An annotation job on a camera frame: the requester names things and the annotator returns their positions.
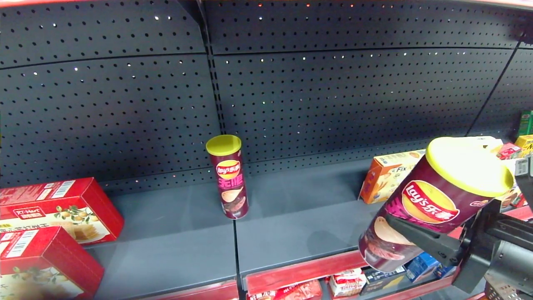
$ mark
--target chip canister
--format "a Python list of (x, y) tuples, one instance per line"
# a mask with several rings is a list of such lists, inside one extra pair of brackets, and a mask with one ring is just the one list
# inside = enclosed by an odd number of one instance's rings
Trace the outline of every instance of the chip canister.
[(434, 139), (361, 235), (359, 251), (371, 267), (392, 272), (422, 250), (387, 223), (387, 214), (450, 233), (512, 185), (509, 169), (479, 143)]
[(240, 138), (233, 135), (213, 137), (205, 145), (215, 167), (222, 209), (234, 220), (248, 212), (241, 146)]

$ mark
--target product label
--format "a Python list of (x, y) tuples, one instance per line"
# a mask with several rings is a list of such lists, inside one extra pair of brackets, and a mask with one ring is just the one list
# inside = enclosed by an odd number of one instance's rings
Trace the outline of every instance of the product label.
[(13, 209), (13, 213), (15, 216), (19, 217), (19, 219), (23, 220), (46, 217), (44, 211), (38, 206)]
[(216, 173), (223, 179), (233, 179), (240, 173), (240, 162), (236, 160), (221, 161), (216, 165)]
[(426, 223), (444, 223), (459, 215), (459, 210), (445, 193), (422, 180), (413, 180), (406, 185), (402, 191), (402, 203), (410, 215)]

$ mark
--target pegboard back panel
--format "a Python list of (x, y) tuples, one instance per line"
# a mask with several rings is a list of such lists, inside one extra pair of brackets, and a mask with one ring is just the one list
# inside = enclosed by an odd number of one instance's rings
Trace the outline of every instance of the pegboard back panel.
[(465, 135), (512, 50), (215, 56), (227, 133), (248, 162)]
[(450, 1), (206, 1), (215, 54), (514, 48), (529, 12)]
[(0, 10), (0, 68), (80, 59), (205, 53), (197, 22), (172, 0), (91, 1)]
[(518, 49), (472, 131), (515, 129), (533, 109), (533, 49)]
[(205, 54), (0, 71), (1, 186), (210, 166), (220, 134)]

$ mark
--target shelf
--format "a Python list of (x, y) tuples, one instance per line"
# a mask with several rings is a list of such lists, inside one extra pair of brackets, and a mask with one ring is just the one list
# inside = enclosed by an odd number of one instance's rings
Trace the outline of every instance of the shelf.
[(116, 242), (86, 247), (106, 269), (97, 299), (139, 298), (235, 279), (233, 222), (213, 183), (112, 198)]
[(241, 276), (354, 250), (382, 205), (357, 201), (370, 162), (248, 176), (251, 208), (236, 222)]

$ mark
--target cracker box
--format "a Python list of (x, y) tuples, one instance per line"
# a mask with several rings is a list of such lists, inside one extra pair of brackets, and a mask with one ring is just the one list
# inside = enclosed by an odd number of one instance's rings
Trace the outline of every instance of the cracker box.
[(361, 268), (347, 270), (329, 278), (332, 297), (355, 296), (366, 284), (366, 277)]
[(531, 110), (522, 111), (520, 116), (520, 125), (518, 126), (518, 135), (526, 136), (531, 133), (531, 126), (533, 125), (533, 116)]
[(366, 204), (387, 200), (425, 152), (422, 149), (374, 157), (359, 199)]
[(322, 288), (317, 279), (297, 283), (278, 290), (266, 291), (264, 293), (249, 295), (246, 300), (320, 300), (322, 299)]
[(363, 273), (365, 274), (367, 283), (359, 295), (395, 287), (405, 277), (405, 272), (406, 269), (403, 266), (389, 273), (384, 273), (372, 268), (365, 269), (363, 270)]
[(435, 271), (433, 271), (433, 274), (435, 274), (438, 279), (442, 279), (444, 277), (454, 274), (456, 269), (456, 266), (445, 267), (442, 264), (439, 264)]
[(93, 299), (103, 268), (60, 226), (0, 234), (0, 298)]
[(522, 149), (519, 146), (507, 143), (500, 148), (496, 156), (501, 160), (517, 159), (520, 157), (520, 152)]
[(62, 226), (78, 243), (117, 239), (124, 219), (94, 178), (0, 190), (0, 232)]
[(533, 152), (533, 135), (519, 136), (514, 144), (522, 149), (520, 157), (531, 156), (531, 152)]
[[(511, 159), (511, 160), (505, 160), (503, 163), (505, 166), (509, 169), (509, 171), (512, 174), (515, 174), (516, 171), (516, 162), (519, 159)], [(516, 184), (516, 179), (514, 179), (513, 187), (507, 193), (496, 197), (496, 200), (500, 200), (502, 202), (501, 210), (505, 210), (510, 205), (517, 206), (519, 203), (523, 202), (523, 194), (520, 191), (520, 187)]]
[(413, 259), (407, 268), (407, 278), (411, 282), (419, 282), (433, 274), (439, 262), (426, 252)]

